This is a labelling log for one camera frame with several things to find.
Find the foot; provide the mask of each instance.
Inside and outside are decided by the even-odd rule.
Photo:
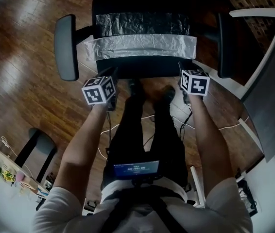
[[[161,99],[155,104],[156,105],[164,105],[164,106],[169,106],[172,102],[172,100],[175,97],[175,89],[171,86],[168,85],[165,88],[163,88],[162,91],[162,97]]]
[[[128,81],[129,90],[131,96],[136,96],[141,98],[143,101],[146,100],[145,91],[143,89],[143,86],[138,79],[129,79]]]

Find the black pants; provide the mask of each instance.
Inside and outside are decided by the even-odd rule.
[[[116,180],[113,164],[160,160],[162,175],[181,187],[187,185],[185,148],[174,127],[169,106],[155,108],[155,135],[150,152],[143,147],[141,117],[143,102],[132,96],[125,103],[124,113],[109,149],[101,189]]]

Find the person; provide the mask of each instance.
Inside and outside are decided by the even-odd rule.
[[[229,159],[228,146],[203,100],[189,95],[203,169],[205,208],[187,204],[185,147],[170,116],[175,90],[167,87],[154,103],[155,135],[149,152],[143,148],[142,106],[145,92],[130,81],[120,125],[111,140],[103,171],[102,200],[94,214],[82,216],[89,174],[94,162],[106,106],[95,105],[66,148],[53,188],[34,217],[33,233],[252,232]],[[161,178],[135,187],[117,180],[115,163],[157,158]]]

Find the black and white pattern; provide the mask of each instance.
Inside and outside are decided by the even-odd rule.
[[[99,85],[104,77],[98,77],[94,79],[89,79],[88,82],[85,84],[86,86],[93,86],[93,85]]]
[[[190,71],[191,75],[196,75],[196,76],[204,76],[207,77],[205,72],[200,72],[200,71]]]
[[[88,104],[103,102],[103,98],[98,88],[84,91]]]
[[[191,93],[204,94],[206,92],[207,80],[205,79],[195,79],[191,81]]]
[[[109,79],[102,85],[103,92],[105,94],[106,101],[115,94],[115,88],[112,79]]]
[[[188,85],[189,85],[189,74],[186,72],[182,72],[182,79],[181,79],[181,87],[187,91],[188,90]]]

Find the black strap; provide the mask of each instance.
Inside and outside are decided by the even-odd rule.
[[[184,228],[174,219],[167,210],[167,205],[160,197],[176,197],[182,200],[182,197],[173,191],[164,187],[152,185],[146,188],[133,188],[116,191],[105,200],[119,199],[109,218],[103,224],[101,233],[111,233],[124,220],[130,208],[134,204],[149,204],[157,212],[160,219],[166,225],[168,230],[173,233],[186,233]]]

